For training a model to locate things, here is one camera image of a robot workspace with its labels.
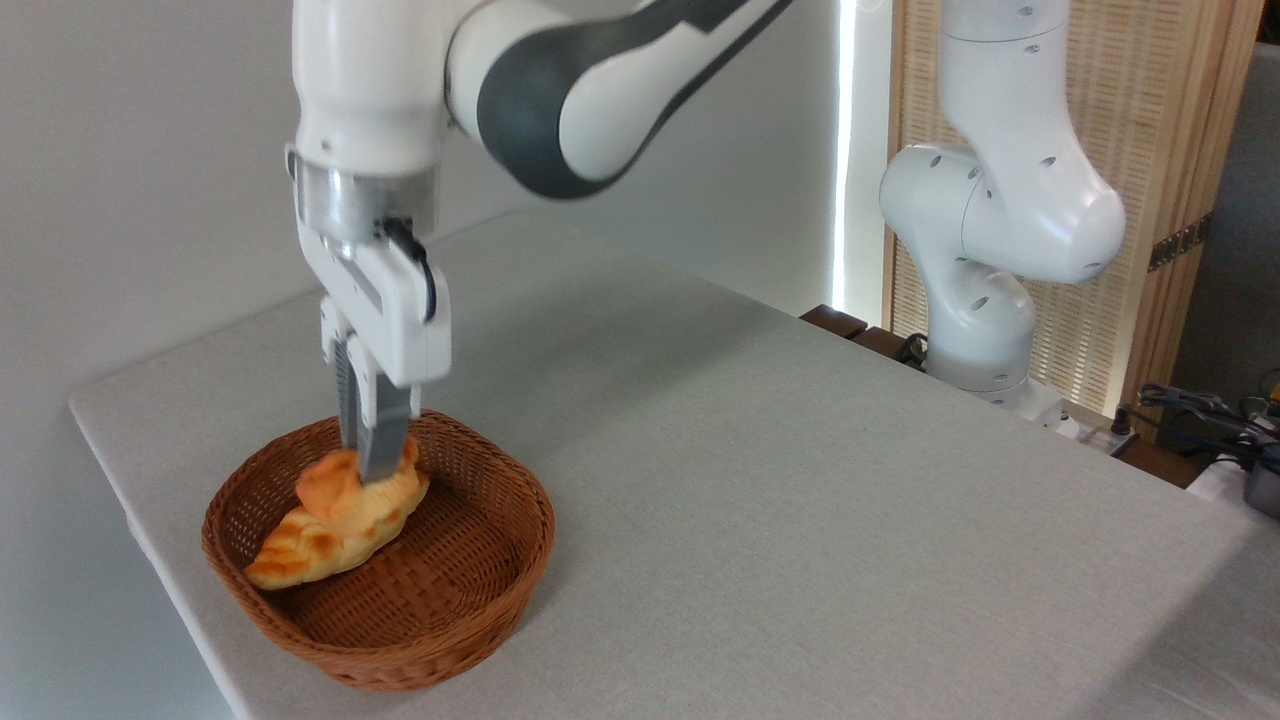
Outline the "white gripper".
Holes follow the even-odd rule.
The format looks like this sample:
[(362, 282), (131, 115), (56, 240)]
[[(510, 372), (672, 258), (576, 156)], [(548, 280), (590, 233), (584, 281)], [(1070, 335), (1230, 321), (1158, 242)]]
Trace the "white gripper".
[[(335, 378), (340, 442), (358, 450), (360, 480), (397, 473), (410, 418), (411, 386), (447, 375), (452, 364), (451, 299), (442, 272), (406, 225), (390, 237), (332, 249), (300, 225), (303, 258), (319, 278), (323, 356)], [(352, 347), (353, 336), (361, 345)]]

